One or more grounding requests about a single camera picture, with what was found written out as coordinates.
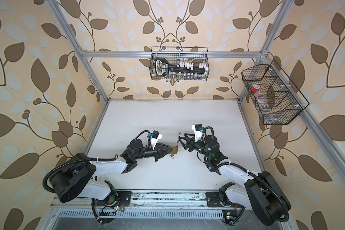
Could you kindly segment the large brass padlock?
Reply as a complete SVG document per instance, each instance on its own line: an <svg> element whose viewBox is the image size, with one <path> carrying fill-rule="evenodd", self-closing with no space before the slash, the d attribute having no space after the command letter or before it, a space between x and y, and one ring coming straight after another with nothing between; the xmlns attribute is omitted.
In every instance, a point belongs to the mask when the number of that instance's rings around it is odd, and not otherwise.
<svg viewBox="0 0 345 230"><path fill-rule="evenodd" d="M177 153L178 153L180 137L181 137L181 132L179 132L179 134L178 134L178 138L177 138L176 144L175 144L174 146L171 146L172 152L170 153L170 157L171 157L172 159L173 159L173 158L175 157L175 155L177 155Z"/></svg>

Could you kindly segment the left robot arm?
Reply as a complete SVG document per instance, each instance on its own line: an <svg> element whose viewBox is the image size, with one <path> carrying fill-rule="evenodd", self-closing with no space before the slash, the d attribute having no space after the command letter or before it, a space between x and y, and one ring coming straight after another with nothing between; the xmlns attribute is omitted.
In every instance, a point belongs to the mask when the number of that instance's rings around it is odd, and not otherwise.
<svg viewBox="0 0 345 230"><path fill-rule="evenodd" d="M84 153L78 153L48 172L42 186L56 194L62 203L75 198L91 198L112 205L117 200L117 190L111 182L101 181L100 176L131 172L139 159L153 158L157 162L173 151L173 147L158 143L156 139L149 139L147 146L142 140L134 139L121 155L114 158L89 158Z"/></svg>

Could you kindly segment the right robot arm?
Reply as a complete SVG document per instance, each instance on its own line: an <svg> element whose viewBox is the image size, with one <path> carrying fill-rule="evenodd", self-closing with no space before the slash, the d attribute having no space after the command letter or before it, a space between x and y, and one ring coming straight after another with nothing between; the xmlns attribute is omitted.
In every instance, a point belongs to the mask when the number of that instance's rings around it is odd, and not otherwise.
<svg viewBox="0 0 345 230"><path fill-rule="evenodd" d="M271 173L250 171L231 162L214 135L185 134L178 141L185 150L202 154L210 172L231 179L219 189L222 206L239 204L251 209L266 226L289 221L291 204Z"/></svg>

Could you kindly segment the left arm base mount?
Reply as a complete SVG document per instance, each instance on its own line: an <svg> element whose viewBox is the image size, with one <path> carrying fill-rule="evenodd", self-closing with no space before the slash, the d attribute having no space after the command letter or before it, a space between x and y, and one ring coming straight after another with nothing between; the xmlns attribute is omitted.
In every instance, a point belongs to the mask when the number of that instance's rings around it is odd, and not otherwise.
<svg viewBox="0 0 345 230"><path fill-rule="evenodd" d="M97 207L109 206L115 208L116 206L128 206L131 201L131 191L116 191L108 195L104 200L94 200L94 205Z"/></svg>

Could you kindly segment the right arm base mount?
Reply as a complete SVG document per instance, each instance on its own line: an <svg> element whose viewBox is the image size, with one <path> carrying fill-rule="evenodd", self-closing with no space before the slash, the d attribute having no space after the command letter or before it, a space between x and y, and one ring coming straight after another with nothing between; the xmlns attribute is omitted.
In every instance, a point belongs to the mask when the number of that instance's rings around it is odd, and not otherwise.
<svg viewBox="0 0 345 230"><path fill-rule="evenodd" d="M234 208L237 203L228 200L223 192L206 192L205 199L209 208Z"/></svg>

